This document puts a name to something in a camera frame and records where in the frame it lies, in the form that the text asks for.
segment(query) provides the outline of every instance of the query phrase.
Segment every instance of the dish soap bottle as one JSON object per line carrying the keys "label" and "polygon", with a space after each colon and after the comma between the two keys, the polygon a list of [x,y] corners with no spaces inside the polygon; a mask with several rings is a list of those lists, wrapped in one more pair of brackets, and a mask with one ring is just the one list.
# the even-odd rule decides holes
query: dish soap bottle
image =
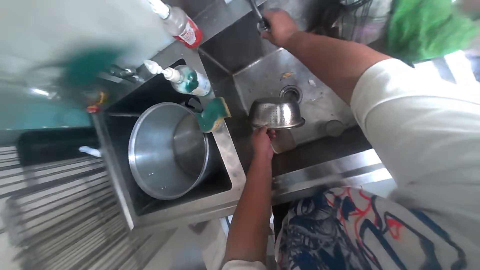
{"label": "dish soap bottle", "polygon": [[197,24],[178,7],[170,7],[160,0],[149,0],[155,13],[165,23],[166,31],[188,48],[196,48],[202,41],[202,31]]}
{"label": "dish soap bottle", "polygon": [[144,64],[150,73],[162,73],[179,93],[201,97],[210,93],[211,85],[208,78],[186,65],[179,65],[175,69],[170,67],[162,69],[157,62],[152,60],[145,60]]}

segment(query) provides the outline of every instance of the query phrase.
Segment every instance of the pot handle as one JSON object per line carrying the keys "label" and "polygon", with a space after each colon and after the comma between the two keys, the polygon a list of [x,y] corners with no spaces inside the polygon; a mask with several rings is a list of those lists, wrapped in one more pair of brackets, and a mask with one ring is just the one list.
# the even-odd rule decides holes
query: pot handle
{"label": "pot handle", "polygon": [[202,112],[204,110],[198,97],[190,97],[185,101],[184,106],[191,109],[193,112]]}

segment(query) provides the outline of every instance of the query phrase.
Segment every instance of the food residue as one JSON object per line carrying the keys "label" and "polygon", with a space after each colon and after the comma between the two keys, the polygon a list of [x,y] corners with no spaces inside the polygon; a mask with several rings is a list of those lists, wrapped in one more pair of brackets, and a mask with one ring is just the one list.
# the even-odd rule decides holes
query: food residue
{"label": "food residue", "polygon": [[293,75],[293,72],[283,73],[282,77],[280,78],[280,81],[284,80],[284,79],[287,79],[288,77],[290,77],[292,75]]}

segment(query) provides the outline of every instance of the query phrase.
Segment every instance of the person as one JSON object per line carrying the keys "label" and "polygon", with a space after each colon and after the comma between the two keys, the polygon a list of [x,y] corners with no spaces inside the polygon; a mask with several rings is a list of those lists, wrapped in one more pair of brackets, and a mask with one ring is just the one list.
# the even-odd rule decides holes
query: person
{"label": "person", "polygon": [[[333,188],[291,205],[281,269],[480,269],[480,94],[424,78],[371,48],[305,33],[270,10],[262,37],[351,106],[398,188],[388,199]],[[224,270],[265,269],[275,132],[257,129],[228,233]]]}

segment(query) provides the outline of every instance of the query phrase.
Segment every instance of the sink drain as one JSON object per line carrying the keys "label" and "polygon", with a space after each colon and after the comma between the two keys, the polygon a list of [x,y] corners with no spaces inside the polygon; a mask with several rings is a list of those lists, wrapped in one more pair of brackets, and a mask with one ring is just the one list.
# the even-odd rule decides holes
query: sink drain
{"label": "sink drain", "polygon": [[298,104],[300,104],[301,99],[303,97],[303,94],[302,94],[300,88],[298,88],[298,86],[289,85],[289,86],[284,87],[280,91],[279,96],[281,98],[288,98],[290,100],[295,100]]}

